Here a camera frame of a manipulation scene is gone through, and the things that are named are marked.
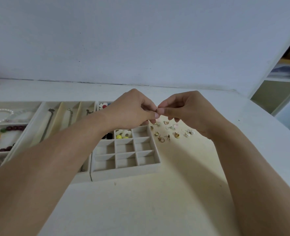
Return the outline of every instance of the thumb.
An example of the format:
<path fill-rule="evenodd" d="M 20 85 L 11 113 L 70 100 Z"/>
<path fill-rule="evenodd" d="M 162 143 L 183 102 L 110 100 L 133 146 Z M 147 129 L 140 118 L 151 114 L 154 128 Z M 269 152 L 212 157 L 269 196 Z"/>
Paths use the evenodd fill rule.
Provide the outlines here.
<path fill-rule="evenodd" d="M 145 120 L 154 120 L 154 119 L 158 119 L 160 116 L 158 113 L 154 112 L 154 111 L 145 111 Z"/>
<path fill-rule="evenodd" d="M 181 118 L 180 108 L 158 108 L 157 113 L 167 117 Z"/>

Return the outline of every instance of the person's left hand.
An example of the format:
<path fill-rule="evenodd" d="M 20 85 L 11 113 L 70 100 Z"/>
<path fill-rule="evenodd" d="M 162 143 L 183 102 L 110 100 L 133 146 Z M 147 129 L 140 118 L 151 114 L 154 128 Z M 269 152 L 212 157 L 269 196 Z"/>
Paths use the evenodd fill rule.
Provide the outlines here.
<path fill-rule="evenodd" d="M 155 123 L 157 106 L 137 89 L 131 89 L 103 109 L 113 129 L 132 129 L 140 124 Z"/>

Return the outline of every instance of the dark red beaded bracelet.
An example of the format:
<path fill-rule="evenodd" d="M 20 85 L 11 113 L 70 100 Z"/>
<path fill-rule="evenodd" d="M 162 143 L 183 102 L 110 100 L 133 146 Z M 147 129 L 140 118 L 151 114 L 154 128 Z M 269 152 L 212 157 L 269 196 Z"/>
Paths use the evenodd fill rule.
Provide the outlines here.
<path fill-rule="evenodd" d="M 5 133 L 7 131 L 24 131 L 26 128 L 26 126 L 8 126 L 6 128 L 2 128 L 0 130 L 1 133 Z M 6 148 L 1 148 L 0 152 L 8 152 L 12 149 L 12 147 L 14 146 L 14 144 L 12 146 L 8 146 Z"/>

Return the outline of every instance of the forearm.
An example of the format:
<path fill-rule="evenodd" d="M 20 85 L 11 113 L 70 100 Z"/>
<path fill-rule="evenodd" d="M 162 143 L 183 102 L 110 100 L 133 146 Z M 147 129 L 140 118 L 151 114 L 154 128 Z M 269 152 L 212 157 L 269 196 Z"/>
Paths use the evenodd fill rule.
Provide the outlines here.
<path fill-rule="evenodd" d="M 213 142 L 244 235 L 290 235 L 290 187 L 233 124 Z"/>
<path fill-rule="evenodd" d="M 102 113 L 88 115 L 0 168 L 0 235 L 39 232 L 107 126 Z"/>

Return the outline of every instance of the person's right hand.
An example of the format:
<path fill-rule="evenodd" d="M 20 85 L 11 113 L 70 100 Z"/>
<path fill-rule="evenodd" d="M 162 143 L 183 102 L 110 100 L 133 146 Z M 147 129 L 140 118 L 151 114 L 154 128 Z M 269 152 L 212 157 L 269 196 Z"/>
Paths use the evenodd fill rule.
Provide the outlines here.
<path fill-rule="evenodd" d="M 224 118 L 199 91 L 178 93 L 158 105 L 157 113 L 169 120 L 180 119 L 203 136 L 212 139 L 231 123 Z"/>

